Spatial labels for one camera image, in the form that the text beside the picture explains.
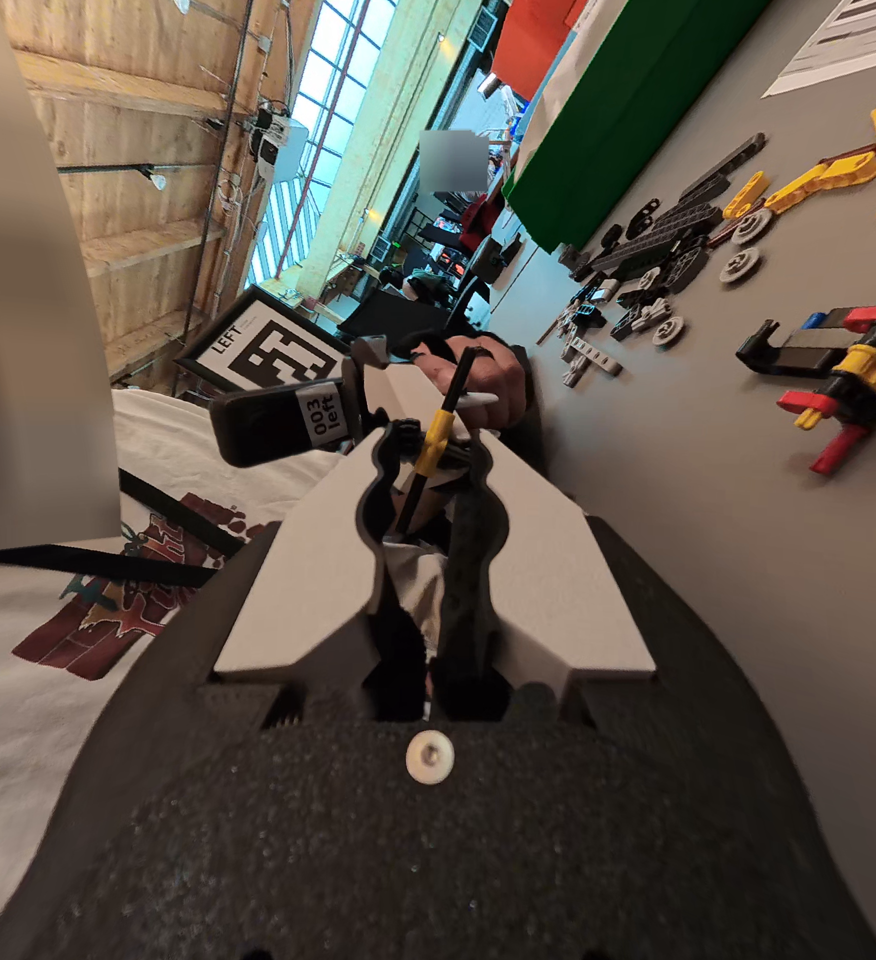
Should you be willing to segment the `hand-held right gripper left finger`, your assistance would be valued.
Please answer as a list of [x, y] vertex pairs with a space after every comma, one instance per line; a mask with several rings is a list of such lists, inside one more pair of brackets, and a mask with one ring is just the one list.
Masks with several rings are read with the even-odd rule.
[[313, 697], [418, 694], [418, 630], [398, 601], [383, 538], [401, 465], [395, 423], [366, 438], [277, 530], [213, 667], [228, 683]]

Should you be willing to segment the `yellow angled toy beam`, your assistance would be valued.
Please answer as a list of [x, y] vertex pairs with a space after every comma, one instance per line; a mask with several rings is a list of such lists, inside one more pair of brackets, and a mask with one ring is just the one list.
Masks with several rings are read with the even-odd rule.
[[826, 158], [769, 195], [764, 209], [782, 214], [822, 191], [863, 186], [876, 179], [876, 149]]

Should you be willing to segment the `long grey beam assembly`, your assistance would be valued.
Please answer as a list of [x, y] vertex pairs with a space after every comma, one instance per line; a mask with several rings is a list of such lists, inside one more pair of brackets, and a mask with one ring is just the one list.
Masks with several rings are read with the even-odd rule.
[[774, 345], [770, 339], [778, 329], [777, 321], [765, 321], [735, 358], [761, 377], [819, 382], [814, 389], [786, 390], [777, 405], [803, 431], [829, 420], [839, 425], [809, 468], [833, 476], [876, 432], [876, 305], [814, 313]]

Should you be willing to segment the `green storage bin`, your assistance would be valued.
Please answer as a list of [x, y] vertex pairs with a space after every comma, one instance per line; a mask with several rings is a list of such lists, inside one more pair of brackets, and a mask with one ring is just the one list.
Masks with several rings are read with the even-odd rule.
[[584, 250], [768, 1], [627, 1], [507, 206], [544, 252]]

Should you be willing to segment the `person's white printed shirt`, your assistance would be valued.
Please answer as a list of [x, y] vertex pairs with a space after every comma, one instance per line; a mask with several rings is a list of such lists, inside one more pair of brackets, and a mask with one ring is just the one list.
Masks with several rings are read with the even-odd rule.
[[[313, 450], [235, 469], [205, 410], [146, 390], [111, 397], [120, 468], [244, 543], [282, 521], [340, 459]], [[91, 727], [195, 593], [0, 564], [0, 911]]]

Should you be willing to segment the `person's left hand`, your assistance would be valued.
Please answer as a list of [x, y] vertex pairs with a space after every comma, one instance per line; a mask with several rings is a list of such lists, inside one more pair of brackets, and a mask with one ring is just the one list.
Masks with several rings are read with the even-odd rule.
[[493, 394], [496, 401], [459, 412], [469, 431], [481, 428], [503, 431], [516, 426], [527, 413], [527, 375], [518, 357], [505, 343], [488, 335], [457, 335], [422, 339], [411, 349], [411, 360], [429, 381], [446, 394], [465, 350], [481, 353], [471, 365], [466, 391]]

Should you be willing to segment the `red storage bin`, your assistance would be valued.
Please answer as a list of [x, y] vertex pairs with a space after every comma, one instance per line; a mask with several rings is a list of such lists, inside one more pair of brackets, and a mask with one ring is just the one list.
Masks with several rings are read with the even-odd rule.
[[492, 73], [531, 101], [558, 56], [586, 1], [513, 1], [505, 14]]

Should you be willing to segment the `yellow connector with black axles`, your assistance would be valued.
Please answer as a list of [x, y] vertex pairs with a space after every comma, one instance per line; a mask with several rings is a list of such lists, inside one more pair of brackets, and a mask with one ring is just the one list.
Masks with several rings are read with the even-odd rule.
[[477, 346], [468, 346], [464, 349], [444, 394], [442, 405], [433, 415], [431, 424], [424, 435], [421, 450], [412, 472], [411, 485], [396, 520], [395, 535], [400, 541], [408, 534], [428, 480], [435, 473], [452, 436], [456, 406], [466, 392], [470, 371], [479, 355], [480, 348]]

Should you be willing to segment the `white paper sheet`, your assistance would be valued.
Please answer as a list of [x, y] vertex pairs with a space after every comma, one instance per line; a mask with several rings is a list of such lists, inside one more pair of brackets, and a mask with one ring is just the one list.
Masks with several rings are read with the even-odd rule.
[[518, 183], [570, 100], [593, 57], [621, 16], [626, 1], [588, 1], [518, 124], [521, 134], [512, 180]]

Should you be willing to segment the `yellow short toy beam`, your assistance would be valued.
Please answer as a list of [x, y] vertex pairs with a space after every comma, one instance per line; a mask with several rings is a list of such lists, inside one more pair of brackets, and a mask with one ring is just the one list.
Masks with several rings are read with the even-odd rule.
[[724, 207], [722, 217], [726, 221], [737, 221], [759, 208], [759, 201], [765, 197], [770, 178], [764, 171], [752, 174], [744, 186]]

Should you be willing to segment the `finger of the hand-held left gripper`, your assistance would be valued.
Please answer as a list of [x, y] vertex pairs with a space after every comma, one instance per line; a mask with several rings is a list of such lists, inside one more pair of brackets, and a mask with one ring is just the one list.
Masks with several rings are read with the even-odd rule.
[[418, 421], [427, 430], [445, 396], [414, 364], [365, 366], [365, 401], [374, 414], [383, 410], [389, 421]]

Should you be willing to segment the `pile of black grey parts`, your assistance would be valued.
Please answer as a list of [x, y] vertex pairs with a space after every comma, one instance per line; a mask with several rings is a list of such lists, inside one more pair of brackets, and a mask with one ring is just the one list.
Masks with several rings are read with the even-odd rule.
[[715, 200], [730, 189], [732, 174], [767, 144], [766, 133], [752, 134], [687, 186], [670, 208], [661, 211], [660, 198], [651, 198], [627, 224], [613, 223], [596, 250], [565, 246], [560, 263], [577, 290], [536, 341], [541, 347], [552, 336], [561, 339], [565, 386], [575, 386], [589, 367], [613, 378], [622, 371], [617, 360], [586, 341], [590, 330], [608, 324], [608, 308], [621, 312], [610, 328], [617, 343], [654, 329], [655, 342], [664, 349], [684, 333], [684, 319], [672, 312], [671, 297], [690, 285], [711, 250], [744, 218], [724, 220], [724, 208]]

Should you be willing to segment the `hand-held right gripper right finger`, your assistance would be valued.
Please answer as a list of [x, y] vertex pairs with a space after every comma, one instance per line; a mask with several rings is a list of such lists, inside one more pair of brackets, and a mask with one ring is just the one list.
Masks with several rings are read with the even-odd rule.
[[503, 714], [542, 685], [647, 680], [655, 661], [584, 511], [491, 432], [469, 446], [454, 505], [434, 697], [445, 714]]

